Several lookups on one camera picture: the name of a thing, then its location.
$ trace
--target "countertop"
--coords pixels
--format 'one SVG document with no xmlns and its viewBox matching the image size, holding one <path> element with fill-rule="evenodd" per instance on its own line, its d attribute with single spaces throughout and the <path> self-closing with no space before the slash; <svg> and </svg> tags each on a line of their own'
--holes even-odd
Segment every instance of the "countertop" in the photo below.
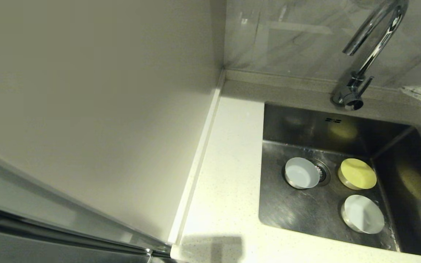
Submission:
<svg viewBox="0 0 421 263">
<path fill-rule="evenodd" d="M 259 221 L 265 101 L 336 112 L 327 93 L 227 80 L 182 238 L 172 247 L 172 257 L 189 263 L 421 263 L 421 256 L 273 228 Z M 342 113 L 413 124 L 421 130 L 419 104 L 365 99 L 363 109 Z"/>
</svg>

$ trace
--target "white wall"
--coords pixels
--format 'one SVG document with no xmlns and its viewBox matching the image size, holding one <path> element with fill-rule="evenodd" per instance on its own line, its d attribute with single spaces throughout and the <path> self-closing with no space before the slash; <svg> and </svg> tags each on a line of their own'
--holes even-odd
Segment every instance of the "white wall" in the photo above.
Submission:
<svg viewBox="0 0 421 263">
<path fill-rule="evenodd" d="M 229 0 L 225 66 L 341 80 L 345 72 L 358 70 L 352 65 L 371 51 L 372 37 L 354 57 L 342 53 L 382 1 Z M 372 85 L 381 87 L 421 86 L 421 0 L 410 0 L 402 24 L 367 72 L 370 75 L 376 77 Z"/>
<path fill-rule="evenodd" d="M 0 0 L 1 162 L 166 240 L 224 17 L 224 0 Z"/>
</svg>

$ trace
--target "sink drain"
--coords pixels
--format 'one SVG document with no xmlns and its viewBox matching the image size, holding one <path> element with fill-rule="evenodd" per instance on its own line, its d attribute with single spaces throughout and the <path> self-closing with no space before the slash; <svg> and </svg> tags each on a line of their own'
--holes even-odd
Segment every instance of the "sink drain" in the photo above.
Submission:
<svg viewBox="0 0 421 263">
<path fill-rule="evenodd" d="M 326 185 L 327 183 L 329 183 L 329 180 L 326 180 L 326 178 L 330 178 L 330 173 L 329 173 L 329 169 L 327 168 L 327 166 L 319 160 L 316 159 L 308 159 L 311 163 L 314 164 L 314 166 L 316 166 L 316 169 L 318 170 L 319 173 L 319 186 L 322 185 Z"/>
</svg>

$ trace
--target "sink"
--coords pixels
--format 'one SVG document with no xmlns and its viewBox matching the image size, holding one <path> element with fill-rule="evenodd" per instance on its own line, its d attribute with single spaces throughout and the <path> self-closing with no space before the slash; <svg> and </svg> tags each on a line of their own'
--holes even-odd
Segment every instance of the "sink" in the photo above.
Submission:
<svg viewBox="0 0 421 263">
<path fill-rule="evenodd" d="M 293 157 L 313 162 L 320 183 L 298 190 L 284 178 Z M 337 177 L 340 163 L 357 158 L 376 172 L 378 183 L 351 190 Z M 342 220 L 350 195 L 373 200 L 385 226 L 358 233 Z M 374 248 L 421 255 L 421 136 L 409 125 L 266 104 L 262 142 L 259 219 L 262 223 Z"/>
</svg>

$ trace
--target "faucet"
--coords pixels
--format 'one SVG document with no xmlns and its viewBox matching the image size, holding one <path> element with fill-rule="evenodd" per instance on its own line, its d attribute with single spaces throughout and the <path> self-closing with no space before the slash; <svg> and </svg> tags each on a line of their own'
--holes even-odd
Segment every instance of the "faucet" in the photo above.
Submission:
<svg viewBox="0 0 421 263">
<path fill-rule="evenodd" d="M 371 12 L 365 22 L 352 37 L 343 50 L 343 53 L 349 56 L 353 56 L 357 52 L 358 48 L 361 47 L 384 17 L 386 17 L 389 13 L 394 12 L 383 36 L 380 38 L 371 53 L 367 56 L 363 65 L 361 65 L 358 71 L 353 71 L 351 73 L 352 77 L 347 85 L 339 87 L 336 93 L 334 93 L 331 97 L 331 101 L 335 105 L 344 106 L 347 110 L 358 110 L 363 106 L 361 95 L 365 92 L 366 88 L 368 88 L 374 78 L 373 76 L 369 77 L 363 88 L 360 90 L 359 87 L 366 79 L 365 73 L 386 46 L 394 32 L 396 32 L 399 24 L 402 22 L 402 19 L 406 14 L 408 5 L 408 0 L 385 0 L 380 6 Z"/>
</svg>

